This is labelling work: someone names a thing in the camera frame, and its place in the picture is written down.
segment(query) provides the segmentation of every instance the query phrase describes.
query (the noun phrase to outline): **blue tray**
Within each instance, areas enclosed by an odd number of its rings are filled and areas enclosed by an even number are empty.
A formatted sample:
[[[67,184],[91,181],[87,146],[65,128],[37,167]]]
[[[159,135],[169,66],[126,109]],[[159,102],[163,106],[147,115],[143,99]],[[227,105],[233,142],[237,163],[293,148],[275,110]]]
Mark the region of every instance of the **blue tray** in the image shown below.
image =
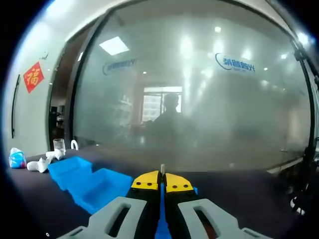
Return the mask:
[[[77,205],[94,214],[116,197],[126,196],[132,182],[130,176],[103,168],[67,190]]]
[[[92,174],[92,163],[80,157],[71,157],[48,166],[51,178],[65,191],[69,185]]]
[[[198,189],[193,187],[195,193],[198,194]],[[167,222],[165,219],[165,206],[164,206],[164,184],[160,184],[160,215],[159,224],[156,230],[155,239],[171,239]]]

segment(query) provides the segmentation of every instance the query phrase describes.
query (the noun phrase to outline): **white object on table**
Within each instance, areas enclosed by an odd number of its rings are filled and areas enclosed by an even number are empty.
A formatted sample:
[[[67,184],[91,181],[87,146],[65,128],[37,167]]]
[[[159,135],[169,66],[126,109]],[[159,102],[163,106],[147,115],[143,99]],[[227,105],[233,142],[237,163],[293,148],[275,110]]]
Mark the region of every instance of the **white object on table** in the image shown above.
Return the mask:
[[[75,150],[79,150],[78,143],[75,140],[72,140],[71,141],[71,149],[74,149],[74,147],[75,147]]]
[[[57,160],[60,160],[60,158],[64,156],[62,152],[59,149],[54,149],[54,151],[49,151],[45,153],[45,157],[47,157],[50,162],[52,159],[56,158]]]
[[[39,161],[32,161],[28,162],[26,165],[26,168],[29,171],[39,171],[40,173],[43,173],[47,170],[48,165],[51,163],[50,159],[44,160],[43,158],[40,158]]]

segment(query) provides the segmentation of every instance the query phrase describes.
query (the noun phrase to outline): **table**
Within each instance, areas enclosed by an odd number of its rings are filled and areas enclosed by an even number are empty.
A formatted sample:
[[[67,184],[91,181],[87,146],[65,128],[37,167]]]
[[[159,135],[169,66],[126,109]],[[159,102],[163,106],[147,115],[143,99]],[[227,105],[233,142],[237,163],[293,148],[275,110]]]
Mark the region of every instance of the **table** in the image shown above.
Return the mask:
[[[123,163],[94,147],[68,150],[65,157],[74,155],[91,161],[93,171],[108,168],[135,178],[145,172],[157,170],[137,163]],[[45,156],[30,157],[27,161],[39,160],[40,157]],[[88,225],[90,214],[77,206],[68,192],[61,191],[48,172],[41,174],[27,169],[9,168],[7,174],[32,215],[53,238],[80,225]],[[201,198],[208,198],[235,216],[240,228],[248,227],[266,236],[278,238],[298,218],[292,213],[288,197],[283,193],[286,184],[264,170],[175,174],[185,177],[197,187]]]

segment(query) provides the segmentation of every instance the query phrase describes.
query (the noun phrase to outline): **window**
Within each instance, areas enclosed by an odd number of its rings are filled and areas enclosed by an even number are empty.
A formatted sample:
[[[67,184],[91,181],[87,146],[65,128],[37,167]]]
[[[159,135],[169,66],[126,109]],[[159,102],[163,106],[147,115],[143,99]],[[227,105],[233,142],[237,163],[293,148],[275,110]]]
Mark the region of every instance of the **window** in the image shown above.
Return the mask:
[[[74,135],[122,160],[174,171],[266,169],[307,145],[308,93],[290,37],[238,5],[119,8],[82,60]]]

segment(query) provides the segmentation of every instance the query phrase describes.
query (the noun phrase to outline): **ceiling light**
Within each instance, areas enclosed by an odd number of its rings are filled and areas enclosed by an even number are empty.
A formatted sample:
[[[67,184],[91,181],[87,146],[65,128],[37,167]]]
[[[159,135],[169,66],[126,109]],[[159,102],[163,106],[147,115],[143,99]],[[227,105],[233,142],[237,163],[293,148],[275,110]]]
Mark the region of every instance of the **ceiling light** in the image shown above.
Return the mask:
[[[251,51],[250,50],[245,50],[243,55],[242,55],[242,58],[247,59],[247,60],[251,60],[251,58],[252,58]]]
[[[207,78],[211,78],[213,75],[213,72],[211,70],[202,70],[200,73],[206,76]]]
[[[81,52],[81,54],[80,54],[80,56],[79,56],[79,59],[78,59],[78,61],[80,61],[80,60],[81,60],[81,58],[82,58],[82,55],[83,55],[83,52]]]
[[[298,39],[303,45],[308,43],[308,36],[302,32],[298,33]]]
[[[220,33],[220,31],[221,31],[221,28],[219,26],[215,27],[215,32]]]
[[[188,36],[185,36],[180,45],[180,51],[185,59],[189,59],[193,52],[193,44],[191,39]]]
[[[221,53],[224,51],[224,45],[221,41],[217,41],[215,44],[214,44],[214,52],[215,53]]]
[[[118,36],[101,43],[100,46],[111,56],[129,51],[129,48]]]
[[[268,81],[265,81],[265,80],[263,80],[263,81],[261,82],[261,85],[262,85],[263,87],[268,86],[268,84],[269,84],[269,82],[268,82]]]

